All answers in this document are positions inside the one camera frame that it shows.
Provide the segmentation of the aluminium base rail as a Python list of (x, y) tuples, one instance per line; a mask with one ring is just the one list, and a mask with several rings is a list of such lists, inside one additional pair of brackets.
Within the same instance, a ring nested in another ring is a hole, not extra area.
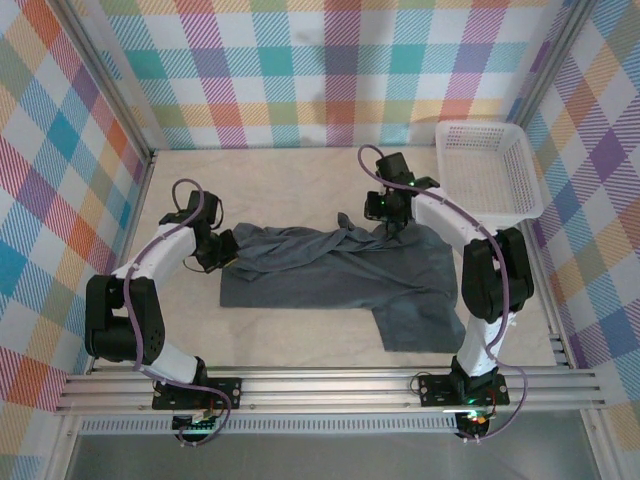
[[(210, 370), (214, 378), (238, 378), (238, 410), (246, 414), (450, 413), (456, 405), (436, 394), (444, 368), (242, 368)], [(601, 382), (591, 370), (528, 367), (503, 373), (504, 385), (485, 396), (500, 412), (603, 408)], [(57, 413), (68, 415), (150, 414), (155, 391), (150, 379), (123, 367), (100, 366), (71, 376)], [(509, 402), (499, 405), (508, 395)]]

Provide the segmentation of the aluminium side rail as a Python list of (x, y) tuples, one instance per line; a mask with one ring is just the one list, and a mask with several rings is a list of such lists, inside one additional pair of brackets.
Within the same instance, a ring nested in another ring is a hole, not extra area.
[[(139, 193), (135, 198), (132, 213), (125, 229), (122, 250), (116, 260), (117, 266), (123, 265), (129, 258), (139, 218), (149, 189), (156, 157), (157, 151), (153, 151), (144, 163)], [(36, 480), (65, 480), (80, 433), (82, 420), (82, 415), (56, 414), (54, 418), (49, 421), (47, 429), (45, 430), (45, 436), (51, 441), (51, 445), (47, 450), (44, 466), (41, 468), (41, 472), (37, 475)]]
[(567, 382), (571, 381), (572, 384), (579, 374), (593, 380), (595, 382), (593, 391), (599, 394), (596, 399), (577, 400), (576, 405), (586, 429), (598, 473), (603, 480), (627, 480), (625, 466), (620, 463), (617, 440), (609, 416), (612, 403), (610, 395), (605, 390), (605, 378), (593, 369), (578, 368), (577, 357), (571, 349), (559, 307), (546, 277), (544, 258), (537, 244), (532, 223), (521, 222), (519, 228), (527, 243), (536, 293), (547, 319), (556, 368), (559, 369), (560, 374), (571, 374), (572, 377), (567, 379)]

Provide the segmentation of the white plastic mesh basket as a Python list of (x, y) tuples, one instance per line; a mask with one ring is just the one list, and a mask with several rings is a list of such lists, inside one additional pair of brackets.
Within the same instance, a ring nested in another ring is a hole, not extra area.
[(542, 214), (533, 155), (521, 127), (442, 121), (435, 147), (441, 187), (477, 220), (505, 228)]

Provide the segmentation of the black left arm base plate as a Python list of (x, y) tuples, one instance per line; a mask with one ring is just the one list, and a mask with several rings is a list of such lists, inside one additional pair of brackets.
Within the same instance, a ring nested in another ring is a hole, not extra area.
[(241, 400), (242, 379), (239, 377), (208, 378), (205, 381), (207, 391), (191, 388), (154, 384), (152, 399), (153, 410), (220, 410), (226, 402), (217, 394), (210, 392), (216, 389), (224, 393), (231, 402), (232, 409), (238, 409)]

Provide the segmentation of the aluminium frame post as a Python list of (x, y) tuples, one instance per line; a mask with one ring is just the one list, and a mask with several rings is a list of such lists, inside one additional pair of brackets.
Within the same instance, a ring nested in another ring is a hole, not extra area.
[(599, 0), (563, 0), (536, 53), (507, 121), (525, 129)]
[(115, 81), (105, 66), (99, 50), (93, 44), (68, 0), (46, 0), (53, 13), (60, 21), (62, 28), (70, 37), (71, 42), (79, 52), (85, 68), (95, 81), (97, 88), (104, 95), (115, 116), (120, 121), (123, 130), (133, 142), (136, 152), (147, 164), (154, 158), (154, 149), (148, 145), (142, 130), (139, 128), (133, 114), (128, 108)]

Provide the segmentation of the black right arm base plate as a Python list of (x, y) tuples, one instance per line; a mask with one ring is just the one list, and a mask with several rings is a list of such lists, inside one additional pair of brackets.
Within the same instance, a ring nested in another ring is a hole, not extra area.
[(421, 375), (418, 393), (422, 407), (489, 407), (510, 404), (505, 377), (494, 376), (488, 383), (474, 389), (451, 375)]

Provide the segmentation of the grey t-shirt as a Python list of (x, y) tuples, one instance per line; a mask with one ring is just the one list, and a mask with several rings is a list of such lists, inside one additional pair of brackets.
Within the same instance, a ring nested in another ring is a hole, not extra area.
[(240, 223), (239, 260), (222, 272), (227, 308), (367, 309), (385, 350), (450, 353), (465, 328), (456, 311), (452, 248), (427, 226), (409, 223), (386, 238), (340, 213), (337, 229)]

